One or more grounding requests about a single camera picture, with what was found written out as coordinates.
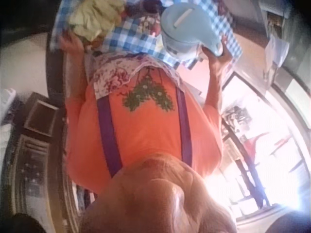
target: elderly person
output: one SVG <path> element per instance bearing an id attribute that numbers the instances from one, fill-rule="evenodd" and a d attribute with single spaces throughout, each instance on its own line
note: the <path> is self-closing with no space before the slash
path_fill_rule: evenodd
<path id="1" fill-rule="evenodd" d="M 98 56 L 87 83 L 81 41 L 69 33 L 60 42 L 75 67 L 67 171 L 98 194 L 80 231 L 237 232 L 203 179 L 222 158 L 221 78 L 231 60 L 224 40 L 221 57 L 203 48 L 210 70 L 203 108 L 174 69 L 147 54 Z"/>

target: table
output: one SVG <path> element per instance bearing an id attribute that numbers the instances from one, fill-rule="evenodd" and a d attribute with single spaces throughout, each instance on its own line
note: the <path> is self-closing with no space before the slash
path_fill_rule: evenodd
<path id="1" fill-rule="evenodd" d="M 59 49 L 57 37 L 62 33 L 63 29 L 68 28 L 67 18 L 73 12 L 75 6 L 81 1 L 82 0 L 62 0 L 52 31 L 50 42 L 51 50 Z M 231 28 L 233 21 L 232 16 L 228 11 L 224 10 L 222 0 L 162 0 L 162 4 L 166 7 L 178 2 L 191 2 L 200 5 L 210 16 L 212 29 L 215 30 L 216 34 L 226 34 L 228 36 L 227 47 L 234 60 L 236 61 L 241 56 L 241 47 L 239 46 Z M 176 67 L 180 61 L 170 56 L 164 48 L 157 47 L 157 38 L 140 33 L 138 30 L 139 22 L 139 19 L 131 19 L 128 17 L 119 27 L 116 27 L 106 36 L 103 45 L 99 47 L 98 50 L 101 52 L 122 50 L 137 53 L 145 52 L 173 67 Z M 191 67 L 195 60 L 183 61 L 182 63 L 186 67 Z"/>

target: orange shirt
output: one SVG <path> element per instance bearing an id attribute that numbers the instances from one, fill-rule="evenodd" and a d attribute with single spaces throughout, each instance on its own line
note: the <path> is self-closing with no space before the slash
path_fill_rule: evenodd
<path id="1" fill-rule="evenodd" d="M 135 110 L 124 105 L 126 93 L 137 85 L 137 75 L 109 95 L 111 115 L 123 166 L 152 153 L 169 153 L 181 159 L 180 128 L 175 85 L 166 73 L 151 71 L 170 96 L 173 107 L 162 109 L 153 99 L 141 102 Z M 191 93 L 185 92 L 192 142 L 192 168 L 202 177 L 213 172 L 222 157 L 221 118 L 208 106 L 205 112 Z M 67 172 L 78 185 L 99 193 L 111 179 L 104 157 L 93 84 L 86 100 L 68 98 Z"/>

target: yellow cloth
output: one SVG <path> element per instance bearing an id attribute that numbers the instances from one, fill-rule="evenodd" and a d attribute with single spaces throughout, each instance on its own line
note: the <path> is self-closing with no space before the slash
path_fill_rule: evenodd
<path id="1" fill-rule="evenodd" d="M 92 42 L 121 23 L 122 0 L 84 0 L 69 17 L 73 32 Z"/>

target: apron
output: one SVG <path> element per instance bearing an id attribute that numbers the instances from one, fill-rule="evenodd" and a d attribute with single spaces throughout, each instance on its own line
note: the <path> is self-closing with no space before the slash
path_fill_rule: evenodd
<path id="1" fill-rule="evenodd" d="M 172 67 L 155 60 L 147 54 L 130 54 L 124 52 L 112 55 L 105 54 L 97 59 L 97 63 L 99 68 L 93 75 L 93 83 L 97 100 L 102 146 L 111 177 L 121 170 L 123 165 L 113 126 L 109 93 L 117 90 L 123 84 L 128 83 L 136 72 L 146 66 L 163 69 L 175 83 L 179 114 L 181 160 L 191 167 L 192 144 L 190 126 L 185 93 L 178 73 Z"/>

